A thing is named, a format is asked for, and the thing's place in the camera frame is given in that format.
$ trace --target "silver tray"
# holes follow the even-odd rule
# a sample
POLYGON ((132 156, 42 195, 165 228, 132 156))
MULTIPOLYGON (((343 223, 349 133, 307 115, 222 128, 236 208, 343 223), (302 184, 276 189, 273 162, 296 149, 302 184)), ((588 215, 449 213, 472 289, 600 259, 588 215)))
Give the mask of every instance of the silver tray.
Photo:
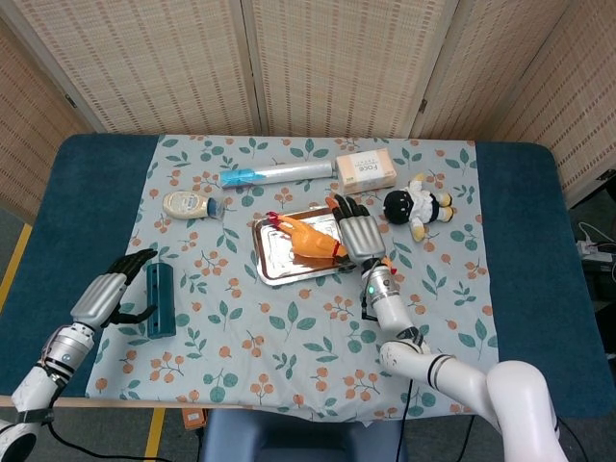
MULTIPOLYGON (((326 206, 285 215, 308 223, 318 231, 340 240, 336 219, 326 206)), ((257 252, 257 272, 261 280, 269 286, 290 284, 335 272, 348 272, 355 267, 352 263, 339 264, 331 258, 294 255, 291 238, 277 230, 267 218, 252 223, 252 239, 257 252)))

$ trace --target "soap box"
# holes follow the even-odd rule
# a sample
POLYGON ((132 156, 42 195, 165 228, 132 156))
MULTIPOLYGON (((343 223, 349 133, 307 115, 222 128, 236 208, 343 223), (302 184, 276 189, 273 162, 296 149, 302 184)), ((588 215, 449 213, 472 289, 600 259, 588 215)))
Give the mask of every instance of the soap box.
POLYGON ((336 159, 342 194, 391 188, 396 185, 396 169, 386 147, 347 154, 336 159))

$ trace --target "woven panel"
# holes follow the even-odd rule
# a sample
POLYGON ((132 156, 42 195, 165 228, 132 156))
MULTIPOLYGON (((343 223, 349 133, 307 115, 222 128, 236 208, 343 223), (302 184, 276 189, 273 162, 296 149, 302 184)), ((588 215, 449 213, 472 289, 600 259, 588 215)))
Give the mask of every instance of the woven panel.
POLYGON ((616 157, 616 2, 584 0, 563 17, 526 73, 493 139, 533 141, 556 159, 568 190, 616 157))
POLYGON ((58 147, 86 130, 0 22, 0 205, 33 222, 58 147))
POLYGON ((428 87, 425 114, 413 127, 414 138, 477 139, 567 1, 463 0, 463 4, 428 87))
POLYGON ((252 4, 271 135, 408 136, 446 0, 252 4))
POLYGON ((107 130, 252 134, 229 1, 14 0, 107 130))

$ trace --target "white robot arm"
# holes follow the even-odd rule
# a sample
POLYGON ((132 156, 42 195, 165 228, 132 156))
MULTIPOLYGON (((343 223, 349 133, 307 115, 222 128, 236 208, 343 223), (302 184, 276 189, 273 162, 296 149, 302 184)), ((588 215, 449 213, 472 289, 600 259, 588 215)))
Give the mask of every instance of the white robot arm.
POLYGON ((385 244, 374 218, 350 197, 336 195, 336 200, 340 208, 332 212, 343 244, 362 268, 362 306, 372 306, 381 329, 392 339, 380 350, 383 367, 471 407, 502 435, 507 462, 566 461, 541 372, 521 361, 505 361, 486 375, 449 354, 431 354, 390 269, 380 262, 385 244))
POLYGON ((70 312, 72 325, 58 328, 47 340, 40 359, 11 396, 15 422, 0 421, 0 462, 26 460, 39 430, 53 421, 53 404, 94 346, 94 335, 113 323, 146 320, 155 307, 139 315, 118 312, 119 301, 152 249, 119 258, 106 274, 94 279, 70 312))

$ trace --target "black and white stuffed toy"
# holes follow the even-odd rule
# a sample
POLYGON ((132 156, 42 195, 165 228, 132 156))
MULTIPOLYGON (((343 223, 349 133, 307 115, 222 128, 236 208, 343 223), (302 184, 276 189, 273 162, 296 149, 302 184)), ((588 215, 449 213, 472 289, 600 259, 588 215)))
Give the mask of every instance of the black and white stuffed toy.
POLYGON ((383 202, 387 220, 393 224, 409 223, 416 242, 425 237, 425 224, 436 219, 450 221, 453 217, 451 195, 448 192, 433 194, 422 189, 424 178, 420 173, 403 190, 388 193, 383 202))

